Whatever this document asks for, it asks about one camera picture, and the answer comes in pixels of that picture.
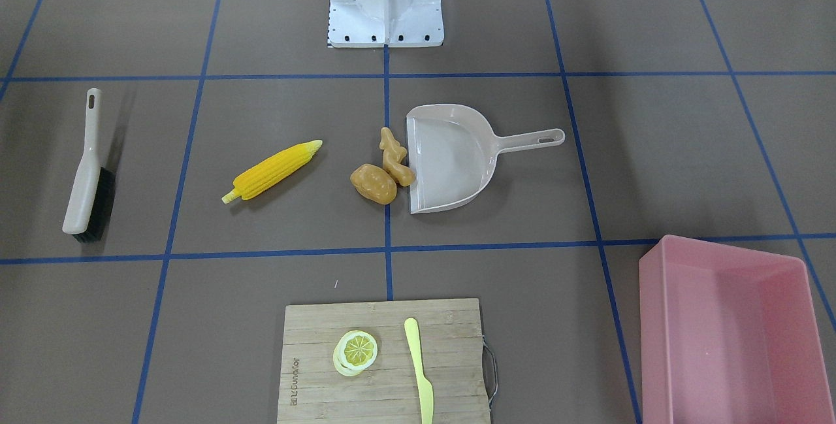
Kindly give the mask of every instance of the corn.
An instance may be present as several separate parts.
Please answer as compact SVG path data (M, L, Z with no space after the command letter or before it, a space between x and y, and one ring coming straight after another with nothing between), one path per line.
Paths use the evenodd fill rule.
M261 194L278 181L293 174L313 158L322 140L316 139L308 143L300 143L282 150L268 159L264 159L252 168L244 171L241 176L233 180L233 190L221 198L224 204L241 197L248 201L256 195Z

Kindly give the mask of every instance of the pink bin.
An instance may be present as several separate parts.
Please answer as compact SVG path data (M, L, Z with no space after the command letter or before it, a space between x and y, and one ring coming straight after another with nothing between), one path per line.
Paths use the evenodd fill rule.
M833 424L800 259L665 236L639 287L645 424Z

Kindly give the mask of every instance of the potato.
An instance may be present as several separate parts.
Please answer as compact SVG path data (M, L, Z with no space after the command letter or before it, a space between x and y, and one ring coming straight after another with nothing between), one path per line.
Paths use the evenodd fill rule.
M375 165L362 165L351 173L350 180L359 194L375 203L389 204L398 195L391 176Z

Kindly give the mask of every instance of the lemon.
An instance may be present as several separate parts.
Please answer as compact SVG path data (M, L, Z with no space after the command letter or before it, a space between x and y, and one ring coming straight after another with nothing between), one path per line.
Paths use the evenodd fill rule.
M377 358L377 341L365 331L349 331L334 348L334 368L344 376L357 376Z

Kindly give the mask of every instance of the bamboo cutting board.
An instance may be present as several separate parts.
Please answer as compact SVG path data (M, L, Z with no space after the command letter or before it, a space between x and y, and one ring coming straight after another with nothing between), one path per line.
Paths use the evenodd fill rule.
M278 424L420 424L418 386L404 321L421 331L424 375L435 395L433 424L490 424L481 368L478 299L290 305L284 311ZM352 329L374 336L374 364L337 373L332 353Z

